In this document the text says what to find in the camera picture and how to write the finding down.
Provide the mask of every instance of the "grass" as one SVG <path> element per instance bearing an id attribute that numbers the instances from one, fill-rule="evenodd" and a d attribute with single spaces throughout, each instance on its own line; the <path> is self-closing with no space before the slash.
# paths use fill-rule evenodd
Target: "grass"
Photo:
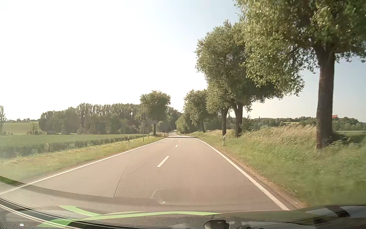
<path id="1" fill-rule="evenodd" d="M 0 135 L 0 146 L 17 146 L 29 143 L 72 143 L 74 141 L 125 137 L 128 134 L 71 134 L 71 135 Z"/>
<path id="2" fill-rule="evenodd" d="M 244 133 L 192 133 L 233 156 L 308 206 L 366 203 L 366 139 L 316 150 L 316 128 L 284 126 Z"/>
<path id="3" fill-rule="evenodd" d="M 4 123 L 3 125 L 3 131 L 6 133 L 10 132 L 14 135 L 26 135 L 26 133 L 32 130 L 32 123 Z M 38 132 L 41 132 L 39 129 L 39 124 L 35 123 L 35 130 Z"/>
<path id="4" fill-rule="evenodd" d="M 13 159 L 0 159 L 0 176 L 6 180 L 26 182 L 72 168 L 90 161 L 95 161 L 113 154 L 121 153 L 132 148 L 140 147 L 162 137 L 133 139 L 130 142 L 122 141 L 100 146 L 90 146 L 80 149 L 64 150 L 60 152 L 33 154 Z"/>

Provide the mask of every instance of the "tree trunk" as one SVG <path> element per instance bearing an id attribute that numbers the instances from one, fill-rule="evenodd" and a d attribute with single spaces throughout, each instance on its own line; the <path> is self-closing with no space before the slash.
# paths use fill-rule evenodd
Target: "tree trunk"
<path id="1" fill-rule="evenodd" d="M 224 136 L 227 133 L 227 109 L 221 109 L 221 116 L 222 116 L 222 135 Z"/>
<path id="2" fill-rule="evenodd" d="M 320 67 L 316 114 L 316 148 L 320 149 L 333 142 L 332 113 L 335 55 L 333 51 L 324 50 L 322 46 L 315 48 L 315 52 Z"/>
<path id="3" fill-rule="evenodd" d="M 203 133 L 206 133 L 206 129 L 204 128 L 204 121 L 200 122 L 200 130 L 203 131 Z"/>
<path id="4" fill-rule="evenodd" d="M 241 136 L 241 125 L 242 125 L 242 110 L 243 110 L 243 105 L 241 102 L 235 102 L 234 100 L 231 100 L 231 107 L 234 110 L 235 113 L 235 137 L 239 137 Z"/>

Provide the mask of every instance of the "crop field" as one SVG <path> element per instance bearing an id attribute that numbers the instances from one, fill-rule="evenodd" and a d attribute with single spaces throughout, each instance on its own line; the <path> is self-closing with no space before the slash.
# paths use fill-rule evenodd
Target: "crop field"
<path id="1" fill-rule="evenodd" d="M 141 138 L 130 134 L 130 140 Z M 0 158 L 14 158 L 67 149 L 126 141 L 128 134 L 86 135 L 0 135 Z"/>
<path id="2" fill-rule="evenodd" d="M 32 123 L 4 123 L 3 131 L 6 133 L 13 133 L 14 135 L 26 135 L 26 133 L 32 130 Z M 39 129 L 39 124 L 35 123 L 35 130 L 38 132 L 41 131 Z"/>
<path id="3" fill-rule="evenodd" d="M 21 146 L 30 143 L 72 143 L 76 141 L 121 138 L 128 134 L 71 134 L 71 135 L 0 135 L 0 146 Z"/>

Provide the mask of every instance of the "white dashed center line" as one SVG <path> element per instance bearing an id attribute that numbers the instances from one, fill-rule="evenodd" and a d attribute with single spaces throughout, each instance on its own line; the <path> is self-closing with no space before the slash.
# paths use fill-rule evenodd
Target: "white dashed center line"
<path id="1" fill-rule="evenodd" d="M 165 157 L 165 159 L 163 159 L 163 161 L 162 161 L 162 162 L 160 162 L 160 164 L 159 164 L 158 166 L 156 166 L 156 167 L 160 167 L 160 166 L 162 166 L 162 165 L 163 165 L 163 163 L 165 163 L 165 161 L 166 161 L 168 158 L 169 158 L 169 156 Z"/>

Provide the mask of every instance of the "distant road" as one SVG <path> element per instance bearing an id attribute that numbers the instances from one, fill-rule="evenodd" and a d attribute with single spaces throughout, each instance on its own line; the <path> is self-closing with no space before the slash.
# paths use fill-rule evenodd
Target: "distant road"
<path id="1" fill-rule="evenodd" d="M 287 209 L 207 144 L 178 136 L 175 131 L 169 135 L 144 147 L 34 181 L 32 185 L 109 199 L 151 199 L 158 208 L 184 205 L 192 210 Z M 24 195 L 20 191 L 5 196 L 18 199 L 14 196 Z"/>

